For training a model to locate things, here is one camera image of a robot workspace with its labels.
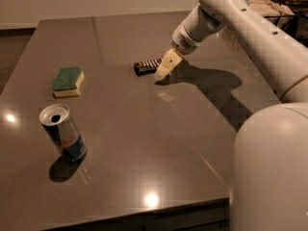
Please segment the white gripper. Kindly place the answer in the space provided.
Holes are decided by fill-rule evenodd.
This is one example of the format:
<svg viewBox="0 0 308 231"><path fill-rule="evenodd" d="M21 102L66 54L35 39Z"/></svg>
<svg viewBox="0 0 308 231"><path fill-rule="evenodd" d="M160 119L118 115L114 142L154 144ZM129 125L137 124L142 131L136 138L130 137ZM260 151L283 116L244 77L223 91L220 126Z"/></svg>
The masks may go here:
<svg viewBox="0 0 308 231"><path fill-rule="evenodd" d="M171 45L174 48L169 49L163 56L154 74L154 81L164 80L182 62L182 55L191 54L201 45L201 42L197 27L180 24L171 36Z"/></svg>

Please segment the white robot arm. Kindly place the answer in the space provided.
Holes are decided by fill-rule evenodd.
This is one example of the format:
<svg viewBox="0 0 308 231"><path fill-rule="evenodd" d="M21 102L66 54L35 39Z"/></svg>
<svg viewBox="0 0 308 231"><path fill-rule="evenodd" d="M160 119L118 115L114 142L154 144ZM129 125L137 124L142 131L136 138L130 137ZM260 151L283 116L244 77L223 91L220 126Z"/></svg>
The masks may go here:
<svg viewBox="0 0 308 231"><path fill-rule="evenodd" d="M177 27L155 78L163 80L226 26L279 104L252 115L234 142L231 231L308 231L308 48L249 7L249 0L198 0Z"/></svg>

